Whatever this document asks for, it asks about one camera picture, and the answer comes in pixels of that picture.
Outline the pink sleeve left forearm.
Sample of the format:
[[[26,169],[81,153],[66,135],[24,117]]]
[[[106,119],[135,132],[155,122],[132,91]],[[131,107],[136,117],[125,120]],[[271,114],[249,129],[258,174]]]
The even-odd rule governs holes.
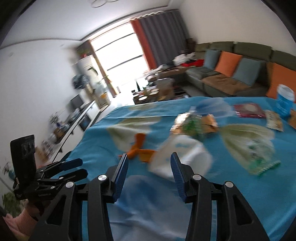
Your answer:
[[[25,209],[17,217],[7,214],[4,221],[17,240],[29,240],[38,222],[31,218]]]

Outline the left hand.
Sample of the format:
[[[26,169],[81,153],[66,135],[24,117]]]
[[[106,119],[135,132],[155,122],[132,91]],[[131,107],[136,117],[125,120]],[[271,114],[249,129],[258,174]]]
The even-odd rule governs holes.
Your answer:
[[[38,221],[41,217],[39,209],[36,206],[34,206],[34,204],[31,204],[27,199],[23,204],[29,216],[34,220]]]

